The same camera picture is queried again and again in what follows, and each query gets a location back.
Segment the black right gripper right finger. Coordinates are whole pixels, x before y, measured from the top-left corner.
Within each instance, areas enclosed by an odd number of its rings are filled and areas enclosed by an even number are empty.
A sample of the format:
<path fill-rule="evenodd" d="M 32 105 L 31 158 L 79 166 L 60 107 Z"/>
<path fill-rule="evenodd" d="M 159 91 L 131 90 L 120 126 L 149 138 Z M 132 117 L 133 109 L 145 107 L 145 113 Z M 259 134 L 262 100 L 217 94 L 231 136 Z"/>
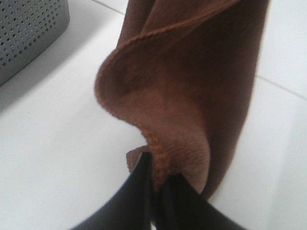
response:
<path fill-rule="evenodd" d="M 181 175 L 171 176 L 160 193 L 158 230 L 229 230 L 230 220 L 219 213 Z"/>

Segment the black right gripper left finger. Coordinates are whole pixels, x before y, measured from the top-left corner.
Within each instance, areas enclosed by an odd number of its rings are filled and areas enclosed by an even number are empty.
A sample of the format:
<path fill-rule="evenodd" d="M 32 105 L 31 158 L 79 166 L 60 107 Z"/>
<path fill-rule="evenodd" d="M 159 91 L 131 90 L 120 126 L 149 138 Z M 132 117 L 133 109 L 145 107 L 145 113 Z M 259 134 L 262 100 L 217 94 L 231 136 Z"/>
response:
<path fill-rule="evenodd" d="M 115 195 L 76 230 L 150 230 L 152 156 L 141 154 L 132 173 Z"/>

